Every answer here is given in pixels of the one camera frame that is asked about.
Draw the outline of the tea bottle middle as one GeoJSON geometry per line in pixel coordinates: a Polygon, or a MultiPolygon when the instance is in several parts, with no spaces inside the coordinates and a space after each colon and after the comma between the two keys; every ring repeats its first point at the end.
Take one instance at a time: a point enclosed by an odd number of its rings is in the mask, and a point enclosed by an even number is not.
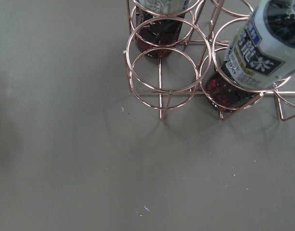
{"type": "MultiPolygon", "coordinates": [[[[165,15],[172,15],[188,9],[190,0],[139,0],[144,8],[165,15]]],[[[154,48],[155,45],[169,45],[178,41],[182,22],[176,20],[157,20],[141,27],[135,36],[140,52],[154,48]]]]}

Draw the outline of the tea bottle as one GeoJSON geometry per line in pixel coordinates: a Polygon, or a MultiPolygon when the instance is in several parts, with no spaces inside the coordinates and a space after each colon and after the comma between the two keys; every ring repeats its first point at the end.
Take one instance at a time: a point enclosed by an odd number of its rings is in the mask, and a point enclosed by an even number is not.
{"type": "Polygon", "coordinates": [[[226,48],[221,71],[205,91],[219,111],[233,112],[261,90],[295,76],[295,0],[262,0],[226,48]]]}
{"type": "MultiPolygon", "coordinates": [[[[190,0],[139,0],[144,8],[165,15],[172,15],[188,9],[190,0]]],[[[176,20],[157,20],[141,27],[135,36],[140,52],[154,48],[155,45],[169,45],[178,41],[182,22],[176,20]]]]}

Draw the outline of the tea bottle near front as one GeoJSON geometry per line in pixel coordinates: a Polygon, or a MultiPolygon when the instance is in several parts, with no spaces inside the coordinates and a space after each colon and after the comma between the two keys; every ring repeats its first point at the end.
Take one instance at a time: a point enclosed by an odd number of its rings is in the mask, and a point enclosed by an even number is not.
{"type": "Polygon", "coordinates": [[[262,0],[226,48],[221,71],[205,91],[219,111],[233,112],[261,90],[295,76],[295,0],[262,0]]]}

